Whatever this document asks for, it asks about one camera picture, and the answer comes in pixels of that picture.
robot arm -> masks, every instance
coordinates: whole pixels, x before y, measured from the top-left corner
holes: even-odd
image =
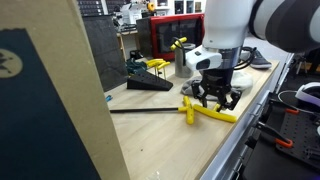
[[[241,92],[231,92],[231,78],[238,64],[248,28],[257,38],[288,52],[320,47],[320,0],[210,0],[204,17],[202,45],[186,54],[187,66],[203,70],[199,85],[202,96],[194,95],[206,107],[206,95],[218,97],[220,109],[236,106]]]

wooden workbench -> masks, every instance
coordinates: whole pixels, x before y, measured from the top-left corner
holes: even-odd
[[[241,119],[253,99],[272,77],[277,61],[269,70],[244,71],[253,77],[254,86],[244,91],[233,111]],[[174,86],[168,92],[127,90],[126,84],[105,93],[112,95],[109,109],[159,108],[183,106],[182,84],[187,80],[174,76],[174,66],[166,69]],[[190,97],[193,104],[200,104]],[[183,112],[111,114],[131,179],[199,178],[215,157],[237,123],[228,123],[195,112],[195,123],[186,124]]]

yellow object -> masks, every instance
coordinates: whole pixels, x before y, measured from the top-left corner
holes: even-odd
[[[170,64],[170,62],[162,63],[157,67],[157,69],[160,70],[160,69],[164,68],[165,66],[168,66],[169,64]]]
[[[187,124],[191,125],[194,123],[194,110],[188,96],[183,97],[183,103],[185,106],[179,107],[178,111],[179,112],[187,111]]]
[[[209,110],[208,108],[202,107],[198,104],[193,105],[193,109],[196,111],[201,112],[202,114],[205,114],[209,117],[215,118],[215,119],[219,119],[219,120],[223,120],[223,121],[227,121],[227,122],[236,122],[237,121],[237,117],[236,116],[232,116],[229,114],[223,114],[220,112],[217,112],[217,109],[220,107],[219,104],[216,104],[213,108],[213,110]]]
[[[147,7],[148,7],[149,11],[151,11],[151,12],[154,11],[154,4],[153,3],[148,3]]]
[[[166,61],[163,59],[152,59],[146,62],[148,67],[159,66],[160,64],[163,64],[163,63],[166,63]]]
[[[186,38],[186,37],[182,37],[182,38],[180,38],[179,40],[180,40],[181,43],[184,43],[184,42],[187,41],[187,38]],[[172,45],[170,46],[171,51],[174,51],[177,46],[178,46],[178,47],[181,47],[181,44],[179,43],[179,41],[175,41],[174,44],[172,44]]]

cable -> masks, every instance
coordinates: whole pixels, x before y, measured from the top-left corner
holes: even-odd
[[[304,109],[300,109],[300,108],[297,108],[297,107],[295,107],[295,106],[293,106],[293,105],[291,105],[291,104],[285,103],[285,102],[281,99],[280,96],[281,96],[281,94],[283,94],[283,93],[288,93],[288,92],[297,93],[297,91],[293,91],[293,90],[285,90],[285,91],[280,92],[280,93],[278,94],[278,99],[279,99],[280,102],[282,102],[283,104],[285,104],[285,105],[287,105],[287,106],[289,106],[289,107],[291,107],[291,108],[293,108],[293,109],[299,110],[299,111],[301,111],[301,112],[305,112],[305,113],[308,113],[308,114],[313,114],[313,115],[315,115],[315,116],[320,116],[319,113],[316,113],[316,112],[313,112],[313,111],[304,110]]]
[[[251,64],[251,62],[254,60],[254,58],[255,58],[255,51],[256,51],[256,47],[255,48],[251,48],[251,47],[242,47],[242,50],[244,50],[244,51],[249,51],[250,52],[250,57],[247,59],[247,60],[245,60],[245,61],[243,61],[243,62],[241,62],[241,63],[238,63],[236,66],[235,66],[235,68],[234,68],[234,70],[240,70],[240,69],[244,69],[244,68],[246,68],[246,67],[248,67],[250,64]]]

cardboard panel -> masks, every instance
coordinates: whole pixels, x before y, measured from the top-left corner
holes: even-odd
[[[29,158],[3,154],[0,166],[28,164],[20,172],[28,177],[46,165],[38,179],[79,169],[89,179],[129,179],[76,2],[3,0],[0,17],[1,151]]]

